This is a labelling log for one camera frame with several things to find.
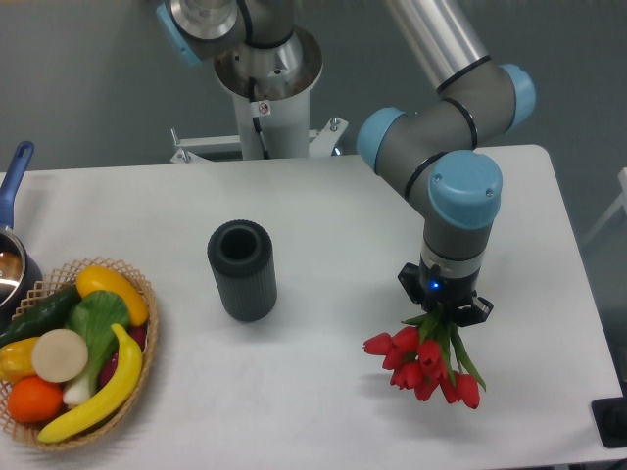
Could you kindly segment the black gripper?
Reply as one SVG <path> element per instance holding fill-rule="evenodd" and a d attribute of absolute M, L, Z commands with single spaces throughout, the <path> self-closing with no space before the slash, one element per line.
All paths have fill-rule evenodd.
<path fill-rule="evenodd" d="M 473 326 L 489 318 L 494 305 L 483 297 L 474 297 L 482 265 L 482 254 L 453 259 L 439 255 L 422 244 L 419 265 L 406 263 L 397 278 L 410 300 L 425 311 L 436 304 L 456 308 L 456 326 Z"/>

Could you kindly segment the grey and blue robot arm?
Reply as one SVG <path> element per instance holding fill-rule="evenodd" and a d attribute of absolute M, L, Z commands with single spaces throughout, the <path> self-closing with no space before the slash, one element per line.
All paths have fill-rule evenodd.
<path fill-rule="evenodd" d="M 440 307 L 460 327 L 478 324 L 493 308 L 475 285 L 503 178 L 477 148 L 530 116 L 535 87 L 520 67 L 492 61 L 456 2 L 387 7 L 439 100 L 418 115 L 377 111 L 362 125 L 357 150 L 423 217 L 419 262 L 399 275 L 410 299 Z M 244 159 L 313 154 L 309 93 L 321 53 L 296 26 L 291 2 L 165 1 L 157 16 L 185 62 L 213 61 L 233 99 Z"/>

